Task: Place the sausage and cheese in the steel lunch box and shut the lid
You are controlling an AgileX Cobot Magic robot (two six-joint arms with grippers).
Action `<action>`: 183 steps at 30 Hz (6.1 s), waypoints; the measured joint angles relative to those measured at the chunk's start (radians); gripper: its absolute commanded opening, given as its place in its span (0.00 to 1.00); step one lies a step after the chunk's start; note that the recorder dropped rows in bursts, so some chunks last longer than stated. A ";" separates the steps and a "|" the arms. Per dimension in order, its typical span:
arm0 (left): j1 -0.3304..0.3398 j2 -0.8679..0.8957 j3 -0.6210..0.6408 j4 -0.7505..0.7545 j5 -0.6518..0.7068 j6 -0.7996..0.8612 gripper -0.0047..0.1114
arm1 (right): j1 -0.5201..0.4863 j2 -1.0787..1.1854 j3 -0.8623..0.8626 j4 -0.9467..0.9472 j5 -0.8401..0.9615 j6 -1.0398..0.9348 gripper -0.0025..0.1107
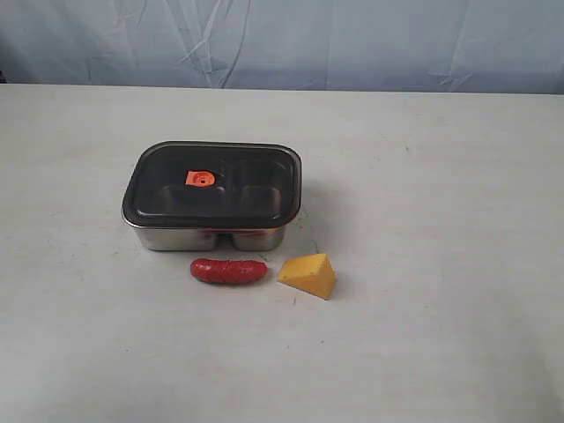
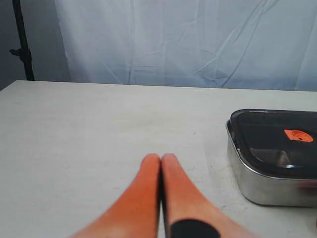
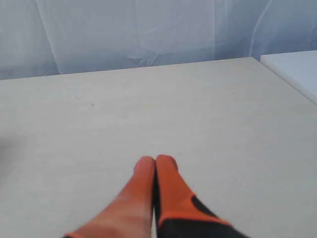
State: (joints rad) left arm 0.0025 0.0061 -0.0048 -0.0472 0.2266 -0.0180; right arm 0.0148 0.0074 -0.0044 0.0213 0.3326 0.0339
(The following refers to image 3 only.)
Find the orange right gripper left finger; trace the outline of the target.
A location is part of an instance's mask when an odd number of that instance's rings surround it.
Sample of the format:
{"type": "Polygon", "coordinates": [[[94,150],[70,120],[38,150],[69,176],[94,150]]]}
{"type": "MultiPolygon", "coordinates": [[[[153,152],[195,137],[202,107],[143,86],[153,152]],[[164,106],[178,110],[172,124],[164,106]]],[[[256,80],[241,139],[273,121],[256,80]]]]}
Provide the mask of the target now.
{"type": "Polygon", "coordinates": [[[155,161],[142,157],[116,198],[96,217],[66,238],[150,238],[155,161]]]}

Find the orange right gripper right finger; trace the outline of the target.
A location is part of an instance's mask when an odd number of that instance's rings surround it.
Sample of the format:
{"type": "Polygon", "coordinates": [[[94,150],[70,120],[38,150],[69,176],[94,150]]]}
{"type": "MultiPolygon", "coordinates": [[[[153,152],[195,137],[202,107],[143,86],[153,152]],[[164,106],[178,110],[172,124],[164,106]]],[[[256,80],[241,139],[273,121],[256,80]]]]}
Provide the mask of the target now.
{"type": "Polygon", "coordinates": [[[168,155],[156,158],[155,216],[158,238],[246,237],[197,198],[168,155]]]}

